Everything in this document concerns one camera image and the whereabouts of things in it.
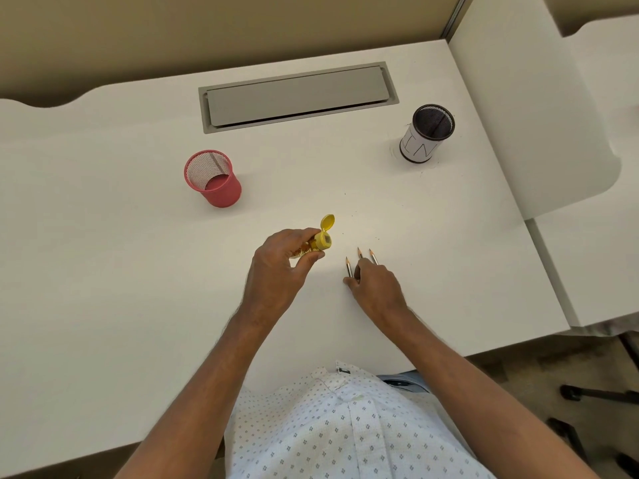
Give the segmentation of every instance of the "hand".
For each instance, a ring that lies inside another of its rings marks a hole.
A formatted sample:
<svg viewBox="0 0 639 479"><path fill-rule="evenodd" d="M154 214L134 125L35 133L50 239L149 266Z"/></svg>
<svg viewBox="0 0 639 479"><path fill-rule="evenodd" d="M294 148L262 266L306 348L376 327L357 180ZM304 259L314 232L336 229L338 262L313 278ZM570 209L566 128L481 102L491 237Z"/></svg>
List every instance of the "hand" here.
<svg viewBox="0 0 639 479"><path fill-rule="evenodd" d="M324 257L324 252L312 251L301 256L294 267L289 261L293 252L318 232L320 229L283 230L271 235L255 251L240 309L265 317L274 326L304 285L313 264Z"/></svg>
<svg viewBox="0 0 639 479"><path fill-rule="evenodd" d="M417 319L408 309L395 274L385 265L375 265L367 258L357 263L354 277L344 277L353 297L388 338L394 337L406 320Z"/></svg>

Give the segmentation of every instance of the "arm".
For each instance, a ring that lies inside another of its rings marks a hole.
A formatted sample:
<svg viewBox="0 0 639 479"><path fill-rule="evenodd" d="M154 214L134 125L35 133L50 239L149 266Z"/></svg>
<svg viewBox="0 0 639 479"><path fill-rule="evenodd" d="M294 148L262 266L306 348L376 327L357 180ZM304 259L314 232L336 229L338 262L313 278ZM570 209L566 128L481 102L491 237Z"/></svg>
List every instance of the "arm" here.
<svg viewBox="0 0 639 479"><path fill-rule="evenodd" d="M415 365L477 458L500 479L596 479L541 420L451 348L408 309L383 265L360 260L344 282L363 311Z"/></svg>
<svg viewBox="0 0 639 479"><path fill-rule="evenodd" d="M257 249L236 314L116 479L207 477L253 357L324 253L295 267L289 257L319 231L282 231Z"/></svg>

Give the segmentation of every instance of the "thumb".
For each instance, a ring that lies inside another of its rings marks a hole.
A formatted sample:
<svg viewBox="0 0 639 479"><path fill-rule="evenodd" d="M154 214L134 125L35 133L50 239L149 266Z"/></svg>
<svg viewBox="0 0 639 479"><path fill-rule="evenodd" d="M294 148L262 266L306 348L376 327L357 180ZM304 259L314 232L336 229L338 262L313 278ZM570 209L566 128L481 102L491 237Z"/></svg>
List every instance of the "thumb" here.
<svg viewBox="0 0 639 479"><path fill-rule="evenodd" d="M348 286L348 289L350 289L351 292L355 292L355 289L359 286L359 282L357 282L357 279L353 277L344 277L342 282Z"/></svg>
<svg viewBox="0 0 639 479"><path fill-rule="evenodd" d="M307 252L297 261L297 265L295 266L295 272L298 272L304 277L309 273L311 267L314 263L316 263L319 259L324 257L324 252Z"/></svg>

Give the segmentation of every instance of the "forearm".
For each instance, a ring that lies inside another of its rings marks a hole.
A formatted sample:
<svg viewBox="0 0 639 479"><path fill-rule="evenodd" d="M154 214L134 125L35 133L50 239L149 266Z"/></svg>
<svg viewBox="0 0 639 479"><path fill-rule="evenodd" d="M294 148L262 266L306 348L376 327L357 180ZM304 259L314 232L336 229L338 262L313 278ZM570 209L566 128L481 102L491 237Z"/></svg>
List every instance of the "forearm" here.
<svg viewBox="0 0 639 479"><path fill-rule="evenodd" d="M497 477L597 477L542 421L417 318L397 316L397 321L404 324L391 339L419 370L478 459Z"/></svg>
<svg viewBox="0 0 639 479"><path fill-rule="evenodd" d="M231 318L117 479L207 477L249 365L270 331L264 322L243 310Z"/></svg>

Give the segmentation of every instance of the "beige wall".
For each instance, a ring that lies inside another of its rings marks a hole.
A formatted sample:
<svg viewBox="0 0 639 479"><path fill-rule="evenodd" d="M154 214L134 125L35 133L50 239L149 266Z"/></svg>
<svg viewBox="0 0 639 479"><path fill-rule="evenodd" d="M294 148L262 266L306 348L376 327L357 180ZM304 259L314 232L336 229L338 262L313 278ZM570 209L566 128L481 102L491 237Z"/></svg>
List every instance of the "beige wall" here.
<svg viewBox="0 0 639 479"><path fill-rule="evenodd" d="M639 0L546 0L564 33ZM2 0L0 97L69 101L106 83L440 37L457 0Z"/></svg>

